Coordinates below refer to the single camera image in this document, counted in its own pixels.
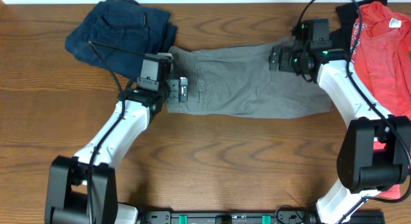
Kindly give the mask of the grey shorts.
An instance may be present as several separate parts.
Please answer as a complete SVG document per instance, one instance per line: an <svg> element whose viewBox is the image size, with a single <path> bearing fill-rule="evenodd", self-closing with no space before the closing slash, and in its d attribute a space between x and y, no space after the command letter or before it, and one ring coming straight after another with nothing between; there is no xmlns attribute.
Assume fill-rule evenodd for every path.
<svg viewBox="0 0 411 224"><path fill-rule="evenodd" d="M198 51L171 47L175 72L188 79L188 100L168 104L168 112L279 119L329 112L331 99L318 85L269 69L272 48L292 43L284 38Z"/></svg>

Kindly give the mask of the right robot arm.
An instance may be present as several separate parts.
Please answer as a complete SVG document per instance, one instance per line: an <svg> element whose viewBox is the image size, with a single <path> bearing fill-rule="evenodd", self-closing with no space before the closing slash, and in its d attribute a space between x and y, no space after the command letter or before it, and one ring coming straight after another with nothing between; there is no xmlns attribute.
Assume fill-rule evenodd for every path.
<svg viewBox="0 0 411 224"><path fill-rule="evenodd" d="M358 214L369 200L405 182L410 168L410 120L383 107L361 82L343 49L334 49L327 19L298 22L291 47L273 47L272 71L294 73L323 89L347 127L337 157L338 180L304 223L384 223L383 215Z"/></svg>

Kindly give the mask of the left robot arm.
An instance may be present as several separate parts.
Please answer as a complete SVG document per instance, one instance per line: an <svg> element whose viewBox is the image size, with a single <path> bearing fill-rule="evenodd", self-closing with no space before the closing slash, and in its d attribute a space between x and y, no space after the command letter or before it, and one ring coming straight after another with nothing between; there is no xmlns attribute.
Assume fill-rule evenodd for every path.
<svg viewBox="0 0 411 224"><path fill-rule="evenodd" d="M188 81L173 77L170 53L145 54L140 75L119 94L94 138L49 168L45 223L139 223L137 207L118 202L116 169L165 102L187 98Z"/></svg>

